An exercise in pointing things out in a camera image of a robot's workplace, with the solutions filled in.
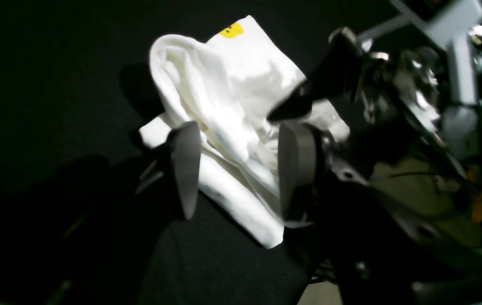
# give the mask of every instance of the white towel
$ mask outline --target white towel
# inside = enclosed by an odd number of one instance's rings
[[[303,73],[251,16],[207,43],[160,37],[150,50],[150,69],[165,113],[140,129],[144,143],[156,147],[171,128],[197,121],[202,192],[264,247],[280,244],[278,127],[265,118],[304,81]],[[305,121],[338,139],[349,134],[327,100],[315,104]]]

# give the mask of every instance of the yellow logo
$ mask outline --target yellow logo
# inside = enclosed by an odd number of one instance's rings
[[[220,34],[222,36],[225,36],[225,37],[228,37],[228,38],[233,38],[233,37],[239,35],[240,33],[243,33],[243,30],[242,30],[241,25],[239,25],[239,23],[237,23],[237,22],[230,25],[229,27],[223,29],[220,32]]]

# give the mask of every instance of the white cloth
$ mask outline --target white cloth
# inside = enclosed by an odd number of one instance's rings
[[[150,50],[165,113],[140,129],[148,147],[195,120],[201,131],[200,190],[264,247],[282,242],[278,126],[265,118],[305,76],[247,16],[207,43],[165,35]],[[326,100],[305,118],[343,139],[348,127]]]

